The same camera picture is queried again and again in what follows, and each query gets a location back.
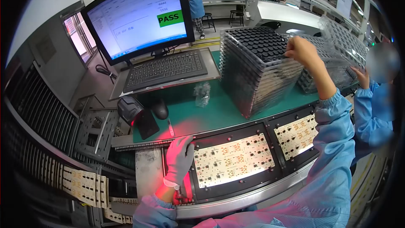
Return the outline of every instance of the stool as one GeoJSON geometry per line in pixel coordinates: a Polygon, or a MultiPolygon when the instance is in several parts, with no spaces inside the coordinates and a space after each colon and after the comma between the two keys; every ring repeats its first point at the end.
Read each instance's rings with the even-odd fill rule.
{"type": "Polygon", "coordinates": [[[217,30],[215,29],[214,19],[212,18],[212,14],[209,13],[209,12],[206,12],[205,15],[202,17],[202,21],[204,20],[204,17],[207,18],[207,23],[208,23],[208,27],[205,27],[204,29],[213,27],[214,31],[217,32],[217,30]]]}
{"type": "Polygon", "coordinates": [[[230,10],[230,16],[229,16],[229,23],[230,27],[232,27],[232,19],[234,18],[234,15],[236,14],[237,17],[239,17],[239,24],[242,25],[242,27],[244,27],[243,25],[243,11],[240,10],[230,10]]]}

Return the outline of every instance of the green pass label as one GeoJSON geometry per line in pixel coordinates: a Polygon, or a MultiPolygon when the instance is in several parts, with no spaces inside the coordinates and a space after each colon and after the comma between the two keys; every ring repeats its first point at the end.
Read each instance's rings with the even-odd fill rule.
{"type": "Polygon", "coordinates": [[[181,10],[160,14],[157,17],[159,20],[160,27],[165,27],[176,23],[184,22],[183,13],[181,12],[181,10]]]}

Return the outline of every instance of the document on wall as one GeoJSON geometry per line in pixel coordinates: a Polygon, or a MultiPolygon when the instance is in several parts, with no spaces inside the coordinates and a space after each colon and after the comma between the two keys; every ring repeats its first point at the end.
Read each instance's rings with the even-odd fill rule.
{"type": "Polygon", "coordinates": [[[336,9],[347,19],[350,17],[352,2],[352,0],[337,0],[336,9]]]}

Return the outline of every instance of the gray glove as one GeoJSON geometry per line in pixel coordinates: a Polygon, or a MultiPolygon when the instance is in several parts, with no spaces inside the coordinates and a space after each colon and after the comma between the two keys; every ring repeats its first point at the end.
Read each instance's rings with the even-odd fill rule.
{"type": "Polygon", "coordinates": [[[181,185],[193,162],[194,144],[189,145],[192,140],[193,136],[182,136],[170,144],[166,155],[169,168],[165,180],[181,185]]]}

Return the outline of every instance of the stack of trays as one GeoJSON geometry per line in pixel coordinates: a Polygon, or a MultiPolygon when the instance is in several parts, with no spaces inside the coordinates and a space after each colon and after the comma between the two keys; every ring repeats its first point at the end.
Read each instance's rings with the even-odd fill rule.
{"type": "Polygon", "coordinates": [[[369,51],[364,43],[325,15],[319,20],[319,27],[330,54],[364,70],[369,51]]]}
{"type": "Polygon", "coordinates": [[[268,27],[221,31],[221,84],[245,118],[280,102],[303,66],[286,58],[287,38],[268,27]]]}
{"type": "MultiPolygon", "coordinates": [[[[315,45],[318,55],[325,63],[327,71],[337,88],[344,89],[352,86],[356,82],[356,74],[349,68],[351,64],[346,59],[337,57],[335,54],[330,53],[325,47],[323,38],[304,34],[298,35],[315,45]]],[[[313,78],[306,69],[303,69],[297,83],[306,93],[317,92],[313,78]]]]}

